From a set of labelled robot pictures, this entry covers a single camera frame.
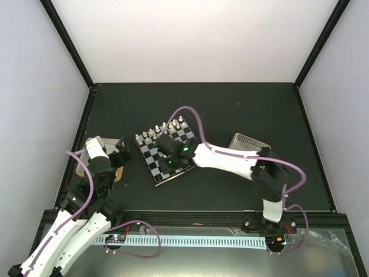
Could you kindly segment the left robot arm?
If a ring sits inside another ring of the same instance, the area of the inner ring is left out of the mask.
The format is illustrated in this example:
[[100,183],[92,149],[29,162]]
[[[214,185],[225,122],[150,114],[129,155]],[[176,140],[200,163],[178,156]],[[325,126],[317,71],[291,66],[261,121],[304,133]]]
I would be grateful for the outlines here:
[[69,189],[41,243],[22,264],[9,269],[9,276],[65,276],[97,237],[123,226],[123,210],[109,196],[117,171],[131,159],[124,139],[108,153],[96,136],[68,155],[84,169],[84,176]]

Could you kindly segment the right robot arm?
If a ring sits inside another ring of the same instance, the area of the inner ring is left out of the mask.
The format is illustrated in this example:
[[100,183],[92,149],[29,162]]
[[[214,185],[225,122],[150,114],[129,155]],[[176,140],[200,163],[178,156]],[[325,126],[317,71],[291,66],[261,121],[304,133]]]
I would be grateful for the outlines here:
[[200,143],[195,138],[183,143],[168,136],[158,139],[155,147],[163,154],[159,158],[159,168],[164,173],[188,166],[212,168],[255,183],[263,204],[263,228],[274,233],[283,226],[282,215],[289,174],[281,161],[273,156],[270,148],[241,151]]

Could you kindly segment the white second left arm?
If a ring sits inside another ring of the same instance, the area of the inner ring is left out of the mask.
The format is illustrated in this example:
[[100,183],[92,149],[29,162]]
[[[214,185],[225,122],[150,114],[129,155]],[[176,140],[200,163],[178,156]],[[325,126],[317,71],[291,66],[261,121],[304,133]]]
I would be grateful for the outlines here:
[[74,154],[88,156],[86,163],[78,161],[85,175],[69,189],[62,211],[77,215],[70,223],[83,224],[68,238],[53,266],[52,276],[65,276],[97,237],[123,222],[123,209],[109,196],[115,181],[122,175],[123,167],[131,159],[124,139],[118,140],[108,153],[104,140],[96,136],[87,140],[84,148]]

